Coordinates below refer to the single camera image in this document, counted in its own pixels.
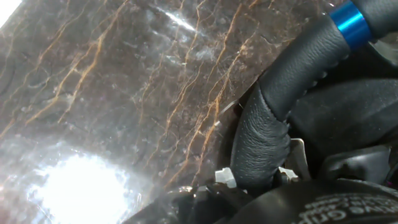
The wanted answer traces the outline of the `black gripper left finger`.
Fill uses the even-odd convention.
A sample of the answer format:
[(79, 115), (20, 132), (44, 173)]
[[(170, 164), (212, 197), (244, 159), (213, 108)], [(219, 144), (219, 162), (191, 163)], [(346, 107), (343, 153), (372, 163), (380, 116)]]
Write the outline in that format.
[(155, 199), (123, 224), (214, 224), (227, 223), (252, 201), (238, 188), (229, 167), (215, 172), (209, 184), (183, 186)]

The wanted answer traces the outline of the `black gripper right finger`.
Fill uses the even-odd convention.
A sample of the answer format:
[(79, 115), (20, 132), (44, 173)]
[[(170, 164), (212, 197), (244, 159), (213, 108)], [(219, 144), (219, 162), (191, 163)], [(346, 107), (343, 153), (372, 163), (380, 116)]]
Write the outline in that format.
[(273, 186), (281, 187), (298, 181), (299, 177), (293, 170), (279, 167), (274, 175)]

